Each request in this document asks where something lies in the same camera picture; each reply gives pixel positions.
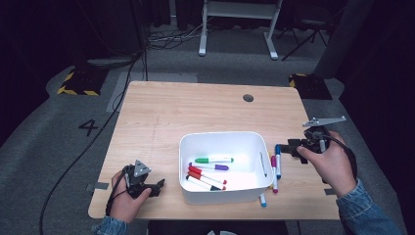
gray carpet floor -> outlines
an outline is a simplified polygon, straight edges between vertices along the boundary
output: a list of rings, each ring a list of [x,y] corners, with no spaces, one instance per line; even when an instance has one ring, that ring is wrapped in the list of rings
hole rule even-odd
[[[214,31],[208,35],[205,57],[198,55],[198,37],[174,49],[149,50],[148,72],[193,74],[200,83],[289,86],[288,76],[295,72],[313,72],[325,49],[320,38],[316,38],[314,43],[306,43],[287,61],[272,61],[262,32],[262,28]],[[299,31],[298,37],[304,38],[308,33]],[[291,33],[273,40],[280,58],[296,46]],[[46,87],[50,98],[24,120],[0,149],[2,234],[38,233],[40,213],[49,192],[100,132],[100,129],[93,130],[88,137],[87,130],[78,126],[89,119],[94,119],[100,128],[104,126],[111,116],[107,107],[116,84],[128,70],[110,70],[100,96],[57,94],[70,69],[51,77]],[[132,71],[140,73],[142,69],[143,65],[137,63]],[[328,127],[340,132],[356,154],[359,177],[374,201],[405,231],[394,190],[338,100],[343,85],[335,78],[326,80],[326,84],[333,100],[302,100],[308,117],[347,118],[345,122]],[[88,215],[91,193],[85,187],[98,179],[117,115],[115,113],[56,188],[44,213],[44,234],[89,234],[91,226],[100,222]],[[287,225],[293,235],[345,234],[340,222],[333,220],[301,220],[299,223],[289,220]],[[130,225],[129,234],[145,234],[146,226],[146,220],[136,219]]]

black chair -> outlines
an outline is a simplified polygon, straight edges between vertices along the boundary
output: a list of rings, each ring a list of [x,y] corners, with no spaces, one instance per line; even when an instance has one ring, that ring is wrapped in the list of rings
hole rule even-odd
[[[324,39],[321,31],[326,30],[329,34],[329,40],[331,35],[333,34],[334,30],[340,18],[342,17],[343,11],[345,7],[342,7],[336,13],[332,13],[327,7],[319,6],[315,4],[306,4],[306,3],[298,3],[294,6],[293,13],[294,13],[294,20],[291,25],[285,27],[280,35],[277,38],[280,38],[286,31],[291,30],[294,34],[296,42],[298,46],[294,48],[291,52],[289,52],[282,61],[285,61],[289,56],[291,56],[294,52],[296,52],[299,47],[301,47],[304,43],[311,40],[314,42],[315,36],[317,34],[320,35],[321,39],[325,46],[327,46],[326,40]],[[295,33],[295,29],[299,30],[313,30],[313,32],[304,39],[303,42],[299,43],[297,40],[297,36]]]

marker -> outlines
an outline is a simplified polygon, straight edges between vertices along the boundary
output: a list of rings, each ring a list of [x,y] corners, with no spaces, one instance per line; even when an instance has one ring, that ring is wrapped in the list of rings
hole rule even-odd
[[[198,164],[209,164],[209,163],[233,163],[234,159],[229,155],[209,155],[205,158],[195,159]]]
[[[266,200],[265,200],[265,195],[263,193],[261,193],[261,195],[259,195],[259,201],[260,201],[260,205],[265,208],[266,207]]]
[[[275,156],[277,157],[277,178],[281,178],[281,148],[275,145]]]
[[[201,175],[199,175],[199,174],[197,174],[197,173],[195,173],[195,172],[193,172],[193,171],[189,171],[189,172],[187,172],[190,176],[192,176],[192,177],[194,177],[194,178],[197,178],[197,179],[199,179],[199,180],[201,180],[201,181],[203,181],[204,183],[206,183],[206,184],[209,184],[209,185],[211,185],[211,186],[214,186],[214,187],[216,187],[216,188],[218,188],[218,189],[221,189],[221,190],[226,190],[226,187],[225,186],[223,186],[223,184],[220,184],[220,183],[218,183],[218,182],[216,182],[216,181],[214,181],[214,180],[211,180],[211,179],[209,179],[209,178],[207,178],[207,177],[204,177],[204,176],[201,176]]]
[[[189,166],[195,166],[200,168],[210,168],[210,169],[218,169],[218,170],[228,170],[229,166],[224,164],[196,164],[196,163],[189,163]]]
[[[262,158],[261,152],[259,152],[259,156],[260,156],[260,163],[262,164],[263,175],[265,175],[266,177],[266,169],[265,169],[265,165],[263,165],[263,158]]]
[[[204,177],[207,177],[207,178],[209,178],[209,179],[211,179],[213,181],[216,181],[216,182],[218,182],[220,184],[226,184],[227,183],[226,179],[219,179],[219,178],[216,177],[216,175],[213,175],[212,173],[204,172],[201,169],[196,168],[194,166],[189,166],[189,170],[190,171],[193,171],[193,172],[195,172],[195,173],[197,173],[199,175],[202,175]]]
[[[208,189],[209,191],[218,191],[218,190],[220,190],[219,188],[216,188],[214,186],[211,186],[209,184],[206,184],[203,181],[201,181],[201,180],[199,180],[197,178],[194,178],[194,177],[192,177],[190,175],[187,175],[186,176],[186,179],[189,180],[190,182],[193,182],[193,183],[195,183],[195,184],[197,184],[197,185],[205,188],[205,189]]]
[[[276,194],[278,193],[278,178],[277,178],[277,160],[275,159],[275,156],[271,157],[271,165],[272,165],[272,176],[274,177],[274,180],[272,181],[272,184],[273,184],[272,192]]]

wooden table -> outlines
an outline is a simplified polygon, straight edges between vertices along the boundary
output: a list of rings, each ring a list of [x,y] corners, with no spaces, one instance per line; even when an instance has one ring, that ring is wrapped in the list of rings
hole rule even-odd
[[[243,96],[254,97],[246,102]],[[140,160],[152,169],[146,183],[165,178],[158,197],[138,213],[146,219],[339,219],[336,197],[326,196],[312,164],[289,154],[281,159],[279,193],[265,191],[259,201],[193,206],[185,203],[178,178],[180,139],[189,133],[254,131],[268,151],[289,138],[303,138],[308,117],[299,93],[291,87],[133,81],[129,84],[99,182]],[[108,190],[96,189],[89,215],[105,214]]]

denim sleeve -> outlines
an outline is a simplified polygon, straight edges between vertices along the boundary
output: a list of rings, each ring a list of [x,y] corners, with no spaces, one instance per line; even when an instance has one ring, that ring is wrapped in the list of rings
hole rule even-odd
[[[124,221],[104,216],[103,222],[92,228],[94,235],[126,235],[127,223]]]
[[[340,217],[354,234],[402,234],[376,205],[358,179],[357,186],[336,201]]]

